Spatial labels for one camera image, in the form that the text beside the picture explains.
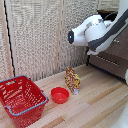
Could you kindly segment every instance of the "small red bowl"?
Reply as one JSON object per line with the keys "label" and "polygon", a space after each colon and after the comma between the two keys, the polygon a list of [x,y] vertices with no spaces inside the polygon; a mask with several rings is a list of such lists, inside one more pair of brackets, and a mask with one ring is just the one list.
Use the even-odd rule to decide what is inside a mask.
{"label": "small red bowl", "polygon": [[65,88],[56,87],[51,90],[51,95],[55,103],[63,104],[68,100],[69,92]]}

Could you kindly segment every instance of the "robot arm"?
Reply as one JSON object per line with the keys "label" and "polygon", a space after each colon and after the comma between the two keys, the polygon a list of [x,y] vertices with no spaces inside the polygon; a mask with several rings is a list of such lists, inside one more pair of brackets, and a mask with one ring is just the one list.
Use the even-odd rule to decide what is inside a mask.
{"label": "robot arm", "polygon": [[127,25],[128,0],[120,0],[118,14],[113,22],[103,21],[100,15],[92,15],[69,32],[68,40],[75,46],[88,46],[88,55],[97,55],[106,50]]}

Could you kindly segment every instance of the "plastic basket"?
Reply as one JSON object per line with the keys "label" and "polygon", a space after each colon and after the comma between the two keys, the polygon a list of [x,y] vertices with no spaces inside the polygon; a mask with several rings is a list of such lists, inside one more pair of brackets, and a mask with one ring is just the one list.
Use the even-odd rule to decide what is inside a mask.
{"label": "plastic basket", "polygon": [[0,101],[17,128],[41,118],[47,96],[31,79],[18,76],[0,82]]}

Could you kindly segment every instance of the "textured wall panel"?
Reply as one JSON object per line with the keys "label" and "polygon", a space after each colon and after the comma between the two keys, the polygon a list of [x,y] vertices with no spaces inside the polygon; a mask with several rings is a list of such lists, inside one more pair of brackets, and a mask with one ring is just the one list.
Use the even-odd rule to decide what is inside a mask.
{"label": "textured wall panel", "polygon": [[0,1],[0,81],[13,77],[3,3]]}
{"label": "textured wall panel", "polygon": [[99,0],[98,10],[118,11],[119,0]]}
{"label": "textured wall panel", "polygon": [[68,42],[68,32],[80,25],[89,15],[95,14],[96,0],[67,0],[63,39],[60,53],[60,71],[85,63],[85,47],[75,47]]}
{"label": "textured wall panel", "polygon": [[34,81],[52,75],[60,0],[10,1],[18,66],[16,75],[27,75]]}

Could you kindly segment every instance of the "light wood floor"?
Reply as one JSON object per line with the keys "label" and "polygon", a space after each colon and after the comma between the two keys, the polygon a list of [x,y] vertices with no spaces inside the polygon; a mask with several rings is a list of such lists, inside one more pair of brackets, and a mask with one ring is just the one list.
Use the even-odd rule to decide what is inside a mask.
{"label": "light wood floor", "polygon": [[[42,118],[29,128],[110,128],[118,119],[128,101],[128,86],[92,66],[74,69],[81,78],[78,95],[72,95],[64,104],[51,99],[54,87],[64,87],[65,72],[35,82],[48,96]],[[15,128],[0,103],[0,128]]]}

